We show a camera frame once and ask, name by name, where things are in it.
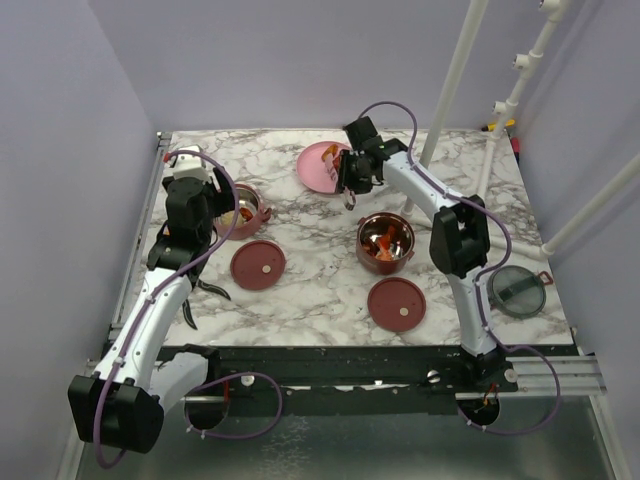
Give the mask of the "pink food plate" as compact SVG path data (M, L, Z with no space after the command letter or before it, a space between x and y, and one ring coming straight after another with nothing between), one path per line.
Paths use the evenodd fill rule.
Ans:
M300 181L310 190L321 194L334 194L334 184L330 180L321 161L321 155L326 148L336 143L343 150L349 147L340 142L321 141L306 147L298 156L296 172Z

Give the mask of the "dark red steel lunch pot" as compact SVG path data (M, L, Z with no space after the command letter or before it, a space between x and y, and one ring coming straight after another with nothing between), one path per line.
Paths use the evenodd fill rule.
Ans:
M390 246L394 261L375 258L377 243ZM415 233L401 216L390 212L378 212L358 221L356 233L356 257L365 269L377 275L392 275L401 271L414 256Z

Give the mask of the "dark pink round lid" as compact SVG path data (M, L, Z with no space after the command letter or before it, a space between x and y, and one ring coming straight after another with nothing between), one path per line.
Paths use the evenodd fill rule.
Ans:
M256 240L239 248L230 263L234 282L242 289L262 291L277 284L286 267L286 258L278 245Z

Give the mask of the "white steamed bun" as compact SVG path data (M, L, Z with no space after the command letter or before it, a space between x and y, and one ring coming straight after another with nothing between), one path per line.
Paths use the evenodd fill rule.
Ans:
M237 224L242 223L242 216L240 214L237 215L236 220L234 220L234 212L227 212L220 217L220 224L223 226L235 226Z

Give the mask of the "aluminium table edge rail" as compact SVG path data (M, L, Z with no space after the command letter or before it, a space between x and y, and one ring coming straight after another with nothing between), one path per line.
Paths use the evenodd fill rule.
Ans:
M158 142L155 150L151 177L144 196L142 210L135 230L133 245L130 251L124 281L120 289L114 314L109 324L108 335L111 335L111 332L113 330L118 330L121 327L128 301L136 284L138 269L141 264L141 258L142 254L144 253L144 245L147 238L147 232L152 218L155 198L158 193L164 170L162 158L168 151L172 136L173 133L171 131L160 131L157 133Z

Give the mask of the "red sausage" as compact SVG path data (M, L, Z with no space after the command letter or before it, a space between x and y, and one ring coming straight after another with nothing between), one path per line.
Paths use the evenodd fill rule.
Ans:
M243 223L246 223L253 219L253 213L250 209L246 207L241 207L239 217L242 219Z

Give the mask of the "pink food tongs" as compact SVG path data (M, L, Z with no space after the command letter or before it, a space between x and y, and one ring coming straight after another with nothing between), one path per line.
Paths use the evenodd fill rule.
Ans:
M341 180L339 178L342 151L343 149L340 148L339 157L336 158L333 162L321 161L325 166L325 170L329 175L330 180L334 184L334 193L341 197L344 207L348 211L352 211L356 205L355 195L341 183Z

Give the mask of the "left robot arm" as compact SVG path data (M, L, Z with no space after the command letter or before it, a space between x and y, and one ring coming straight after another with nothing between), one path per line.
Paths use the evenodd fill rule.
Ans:
M78 437L95 446L147 453L166 414L187 394L206 395L221 371L186 350L158 367L168 329L188 299L208 258L222 246L214 221L238 206L233 180L220 166L213 177L187 176L167 184L167 234L148 254L140 294L123 329L92 374L75 376L68 399Z

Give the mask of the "yellow brown food piece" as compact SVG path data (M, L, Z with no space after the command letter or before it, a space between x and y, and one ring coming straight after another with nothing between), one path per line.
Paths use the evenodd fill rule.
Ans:
M333 162L336 158L339 157L340 147L336 143L330 144L326 150L321 155L321 160L323 162Z

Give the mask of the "white pipe frame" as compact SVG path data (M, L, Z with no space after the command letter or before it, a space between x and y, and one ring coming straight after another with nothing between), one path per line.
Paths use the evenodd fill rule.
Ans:
M444 85L438 99L435 116L420 156L420 163L424 166L430 163L435 152L444 121L446 120L456 94L487 6L488 3L481 0L469 3ZM507 123L513 119L513 114L519 105L519 100L525 87L536 73L550 39L570 6L571 3L569 1L541 1L539 3L539 11L546 15L546 22L530 51L526 54L518 54L514 58L512 68L519 72L519 77L510 95L504 102L496 102L493 106L493 114L497 116L497 121L494 126L489 129L489 137L485 145L482 168L476 186L474 187L474 190L480 196L487 193L497 142L503 132L507 130ZM620 190L626 187L626 185L638 175L639 158L634 157L550 240L540 246L517 242L512 246L512 251L531 259L548 259L564 243L571 239L587 221L591 220L615 194L619 193Z

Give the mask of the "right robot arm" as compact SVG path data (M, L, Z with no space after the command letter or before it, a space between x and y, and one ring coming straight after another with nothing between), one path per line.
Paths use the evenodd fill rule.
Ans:
M452 289L461 346L474 357L460 365L459 378L467 389L483 390L494 381L496 371L488 359L480 356L498 348L491 330L486 283L489 273L506 262L488 264L487 221L495 216L481 198L464 197L447 187L416 164L404 149L388 154L381 144L369 150L339 152L336 191L346 196L349 208L357 195L371 191L374 179L399 190L430 219L429 255Z

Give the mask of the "transparent grey pot lid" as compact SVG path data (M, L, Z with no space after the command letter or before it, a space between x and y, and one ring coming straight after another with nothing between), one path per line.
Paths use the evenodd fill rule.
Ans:
M517 265L501 267L487 282L490 306L515 319L533 318L543 310L546 288L553 283L546 271L534 273Z

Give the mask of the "pink steel lunch pot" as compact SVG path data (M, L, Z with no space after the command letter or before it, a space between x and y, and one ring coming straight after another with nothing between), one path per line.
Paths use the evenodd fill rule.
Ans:
M253 219L230 228L230 226L221 225L219 217L214 221L214 227L220 237L231 231L228 239L239 241L256 234L262 225L270 220L272 209L265 206L258 191L253 187L246 184L237 184L236 189L239 197L239 207L250 209L253 213Z

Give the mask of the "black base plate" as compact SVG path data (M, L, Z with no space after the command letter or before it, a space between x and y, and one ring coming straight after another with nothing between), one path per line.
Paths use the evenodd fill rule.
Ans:
M504 354L473 359L458 346L418 347L163 347L166 366L181 353L201 354L206 378L255 375L251 386L233 380L229 413L267 417L430 413L448 415L456 395L480 398L490 388L517 389L515 368Z

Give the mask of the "red white shrimp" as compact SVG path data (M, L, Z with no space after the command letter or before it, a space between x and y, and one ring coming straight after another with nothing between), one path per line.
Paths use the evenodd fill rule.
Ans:
M395 260L395 256L389 245L378 242L375 258L380 261L390 262Z

